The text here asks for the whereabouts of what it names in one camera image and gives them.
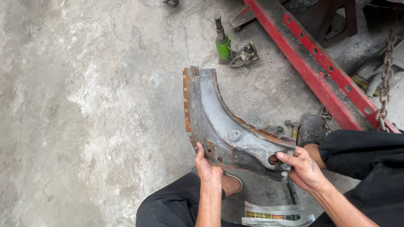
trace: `hammer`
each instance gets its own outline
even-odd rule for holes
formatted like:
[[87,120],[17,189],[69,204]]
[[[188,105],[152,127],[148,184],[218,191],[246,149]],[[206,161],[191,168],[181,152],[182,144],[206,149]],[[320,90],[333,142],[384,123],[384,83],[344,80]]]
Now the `hammer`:
[[[299,128],[300,128],[301,124],[299,122],[290,122],[290,120],[287,120],[285,122],[285,125],[286,126],[290,125],[290,126],[293,127],[293,137],[292,138],[294,138],[296,140],[296,143],[297,143],[297,133],[299,131]],[[290,197],[292,198],[292,202],[295,205],[299,204],[300,202],[299,202],[299,198],[297,197],[297,194],[296,194],[295,186],[293,185],[293,181],[292,181],[292,179],[290,179],[289,176],[288,176],[288,181],[289,181],[288,189],[289,189]]]
[[293,127],[293,136],[292,138],[294,138],[297,141],[297,133],[299,131],[299,128],[301,126],[301,124],[299,122],[291,122],[290,120],[287,120],[285,122],[286,126],[292,126]]

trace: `red metal beam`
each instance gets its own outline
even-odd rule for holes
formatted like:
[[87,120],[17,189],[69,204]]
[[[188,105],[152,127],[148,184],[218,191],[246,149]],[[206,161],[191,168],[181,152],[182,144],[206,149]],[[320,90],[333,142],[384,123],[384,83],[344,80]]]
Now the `red metal beam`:
[[[375,130],[379,126],[377,107],[278,0],[244,3],[342,129]],[[389,121],[385,126],[399,133]]]

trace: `person's right hand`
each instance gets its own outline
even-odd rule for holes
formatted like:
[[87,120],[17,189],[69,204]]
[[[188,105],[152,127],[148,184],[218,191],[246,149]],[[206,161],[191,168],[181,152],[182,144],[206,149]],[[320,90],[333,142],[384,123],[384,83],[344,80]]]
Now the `person's right hand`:
[[304,148],[296,147],[294,156],[278,152],[276,153],[276,157],[280,161],[292,166],[289,177],[299,187],[309,193],[319,191],[326,184],[330,183]]

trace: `metal clamp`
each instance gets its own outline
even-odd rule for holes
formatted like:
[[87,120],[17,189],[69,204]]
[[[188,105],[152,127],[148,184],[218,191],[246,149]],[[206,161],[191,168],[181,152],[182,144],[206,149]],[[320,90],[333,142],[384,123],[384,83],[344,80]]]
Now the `metal clamp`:
[[[243,65],[248,68],[259,61],[257,49],[252,42],[245,45],[241,50],[237,51],[237,53],[237,56],[233,58],[229,64],[230,68],[240,68]],[[243,62],[236,63],[238,59],[241,59]]]

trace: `black sandal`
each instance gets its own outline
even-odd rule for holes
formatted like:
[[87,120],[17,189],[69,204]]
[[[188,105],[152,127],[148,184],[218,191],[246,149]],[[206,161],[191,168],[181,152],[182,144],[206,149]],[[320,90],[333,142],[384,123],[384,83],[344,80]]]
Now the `black sandal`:
[[312,113],[305,116],[299,130],[299,147],[307,144],[320,145],[325,136],[326,125],[324,120]]

